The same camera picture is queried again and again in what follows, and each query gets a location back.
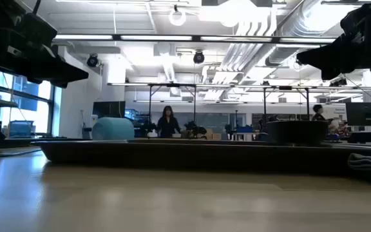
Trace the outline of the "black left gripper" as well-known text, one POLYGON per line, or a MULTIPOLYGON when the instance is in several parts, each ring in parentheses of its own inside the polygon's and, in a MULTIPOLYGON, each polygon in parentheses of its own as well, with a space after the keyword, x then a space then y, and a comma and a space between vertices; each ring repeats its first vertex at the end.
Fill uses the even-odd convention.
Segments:
POLYGON ((35 84, 47 81, 59 88, 87 79, 88 72, 61 59, 28 61, 40 55, 51 56, 50 48, 57 31, 38 16, 43 0, 36 0, 30 11, 22 7, 22 1, 0 0, 0 71, 26 77, 35 84))

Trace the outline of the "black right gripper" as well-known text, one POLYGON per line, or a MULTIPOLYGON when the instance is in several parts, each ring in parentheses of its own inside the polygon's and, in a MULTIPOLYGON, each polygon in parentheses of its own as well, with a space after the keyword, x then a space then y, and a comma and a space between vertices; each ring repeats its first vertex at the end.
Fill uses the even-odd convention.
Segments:
POLYGON ((345 69, 342 48, 345 43, 346 65, 351 69, 371 70, 371 3, 349 12, 340 22, 343 34, 328 45, 313 48, 296 55, 299 64, 308 64, 321 70, 321 79, 330 81, 345 69))

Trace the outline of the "dark grey bowl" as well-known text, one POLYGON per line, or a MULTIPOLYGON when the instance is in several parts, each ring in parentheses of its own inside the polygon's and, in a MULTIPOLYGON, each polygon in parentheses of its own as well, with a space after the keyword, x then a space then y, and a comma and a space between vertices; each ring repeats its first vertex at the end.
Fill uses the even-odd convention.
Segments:
POLYGON ((280 144, 320 144, 328 134, 327 121, 274 121, 267 123, 267 133, 280 144))

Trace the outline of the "blue plastic mug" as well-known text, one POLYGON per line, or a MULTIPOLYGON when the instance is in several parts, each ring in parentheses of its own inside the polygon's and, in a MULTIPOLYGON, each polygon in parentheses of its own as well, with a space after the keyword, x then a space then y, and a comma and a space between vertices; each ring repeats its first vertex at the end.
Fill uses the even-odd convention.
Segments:
POLYGON ((135 129, 126 118, 102 117, 93 125, 91 135, 93 140, 131 140, 135 129))

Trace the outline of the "brown plastic tray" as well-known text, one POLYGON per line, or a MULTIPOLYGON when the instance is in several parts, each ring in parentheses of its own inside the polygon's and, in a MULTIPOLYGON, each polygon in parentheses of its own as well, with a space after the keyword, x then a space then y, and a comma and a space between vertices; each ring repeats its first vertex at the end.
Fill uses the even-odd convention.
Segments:
POLYGON ((186 139, 39 141, 56 164, 120 168, 236 171, 345 176, 353 153, 371 156, 371 146, 322 143, 315 146, 186 139))

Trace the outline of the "person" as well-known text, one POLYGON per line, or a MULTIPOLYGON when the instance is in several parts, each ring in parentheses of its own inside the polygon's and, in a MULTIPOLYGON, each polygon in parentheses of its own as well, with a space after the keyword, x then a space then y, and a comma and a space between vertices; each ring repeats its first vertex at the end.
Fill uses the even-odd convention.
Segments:
POLYGON ((181 133, 177 119, 174 116, 172 107, 165 106, 161 118, 157 123, 157 131, 162 138, 170 138, 176 132, 181 133))
POLYGON ((323 107, 320 104, 313 106, 314 115, 312 116, 312 121, 325 121, 326 118, 323 116, 323 107))

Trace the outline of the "blue storage bin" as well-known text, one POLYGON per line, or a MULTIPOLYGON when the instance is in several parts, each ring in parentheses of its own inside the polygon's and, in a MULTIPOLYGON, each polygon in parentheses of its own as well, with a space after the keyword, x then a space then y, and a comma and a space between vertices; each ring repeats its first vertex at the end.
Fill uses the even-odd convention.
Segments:
POLYGON ((34 135, 33 121, 11 121, 9 136, 12 138, 28 138, 34 135))

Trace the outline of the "LED light bar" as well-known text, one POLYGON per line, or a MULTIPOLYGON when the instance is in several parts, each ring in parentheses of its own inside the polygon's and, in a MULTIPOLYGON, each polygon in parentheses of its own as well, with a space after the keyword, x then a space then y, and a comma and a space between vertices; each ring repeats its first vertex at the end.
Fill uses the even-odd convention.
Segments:
POLYGON ((59 34, 54 41, 127 41, 127 42, 190 42, 250 44, 330 44, 335 37, 278 37, 237 35, 157 35, 157 34, 59 34))

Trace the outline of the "cardboard box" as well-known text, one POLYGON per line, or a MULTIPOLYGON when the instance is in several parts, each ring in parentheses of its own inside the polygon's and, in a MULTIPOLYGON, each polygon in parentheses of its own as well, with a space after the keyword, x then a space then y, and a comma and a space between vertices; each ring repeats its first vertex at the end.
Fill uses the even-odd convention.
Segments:
POLYGON ((221 140, 222 134, 214 132, 211 128, 207 128, 205 137, 207 138, 207 140, 221 140))

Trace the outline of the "silver ventilation duct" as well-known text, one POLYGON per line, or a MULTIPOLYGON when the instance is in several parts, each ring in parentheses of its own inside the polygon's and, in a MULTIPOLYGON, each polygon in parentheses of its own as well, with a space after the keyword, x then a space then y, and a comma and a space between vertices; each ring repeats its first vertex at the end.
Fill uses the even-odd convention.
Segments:
POLYGON ((282 37, 318 37, 347 15, 346 6, 322 4, 331 0, 304 0, 277 30, 282 37))

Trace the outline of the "black metal gantry frame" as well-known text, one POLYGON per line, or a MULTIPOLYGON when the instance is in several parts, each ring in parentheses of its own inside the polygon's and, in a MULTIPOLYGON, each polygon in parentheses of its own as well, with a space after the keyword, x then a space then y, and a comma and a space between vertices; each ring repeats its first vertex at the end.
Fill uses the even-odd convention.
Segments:
POLYGON ((146 86, 149 87, 149 100, 148 100, 148 122, 151 123, 151 101, 152 101, 152 96, 155 92, 157 92, 161 87, 165 86, 168 88, 179 88, 179 87, 184 87, 184 88, 193 88, 194 92, 192 93, 192 96, 194 97, 193 100, 193 121, 196 122, 196 91, 197 91, 197 85, 196 84, 186 84, 186 83, 174 83, 174 82, 167 82, 167 83, 148 83, 146 86), (152 89, 154 86, 158 86, 158 89, 153 92, 152 89))
POLYGON ((286 85, 286 86, 263 86, 262 88, 263 88, 263 120, 264 121, 266 120, 266 116, 267 116, 267 94, 266 92, 268 89, 279 90, 279 91, 284 91, 284 92, 296 90, 300 95, 302 95, 306 99, 307 120, 308 121, 310 120, 310 97, 309 97, 310 88, 309 87, 286 85))

